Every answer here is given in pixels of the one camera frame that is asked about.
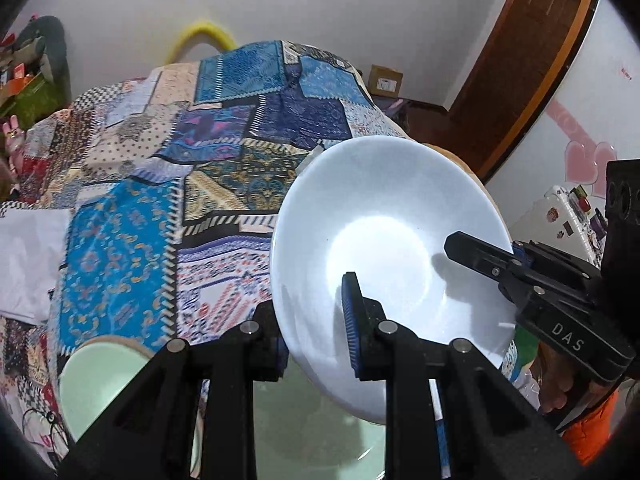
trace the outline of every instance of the yellow hose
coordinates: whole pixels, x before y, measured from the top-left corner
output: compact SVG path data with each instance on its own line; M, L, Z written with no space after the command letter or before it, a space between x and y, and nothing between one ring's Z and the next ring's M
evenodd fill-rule
M189 25L189 27L185 28L180 33L180 38L174 45L174 48L171 50L171 53L166 58L164 64L169 65L171 63L175 63L178 59L180 51L184 48L184 45L191 38L194 38L199 34L206 34L207 36L209 36L222 52L228 52L229 50L233 50L238 47L236 45L236 42L227 32L211 22L205 22L204 20L202 20L200 22L195 22L192 25Z

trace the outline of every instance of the human hand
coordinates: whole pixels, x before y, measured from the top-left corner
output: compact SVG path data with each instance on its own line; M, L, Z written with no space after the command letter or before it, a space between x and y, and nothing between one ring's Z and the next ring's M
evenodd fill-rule
M540 412L548 413L551 410L564 408L566 394L574 386L575 366L569 359L549 345L540 342L538 355L532 365L534 377L538 379L540 386ZM608 390L608 386L591 381L589 393L591 396L589 405L594 405Z
M8 123L2 124L4 133L4 144L9 156L10 167L14 177L22 173L22 163L24 161L24 131L18 125L18 117L12 115Z

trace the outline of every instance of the metal bolt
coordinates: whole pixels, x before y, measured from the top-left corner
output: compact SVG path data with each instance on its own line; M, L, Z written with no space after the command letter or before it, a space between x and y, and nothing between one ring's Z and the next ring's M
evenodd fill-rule
M380 330L380 332L383 332L385 334L393 334L398 330L398 325L396 325L393 321L385 319L384 321L380 321L380 323L378 324L378 329Z
M452 342L452 345L453 345L453 348L455 348L458 352L463 354L470 352L471 349L474 347L471 344L471 341L469 341L469 339L465 339L463 337L458 337L454 339Z
M166 349L172 354L177 354L178 352L182 352L185 346L186 343L184 342L184 339L176 338L171 339L171 341L166 344Z
M250 319L249 321L245 321L244 323L242 323L242 325L240 325L240 332L244 332L245 334L252 334L254 332L258 332L259 328L260 325L258 325L258 323L253 319Z

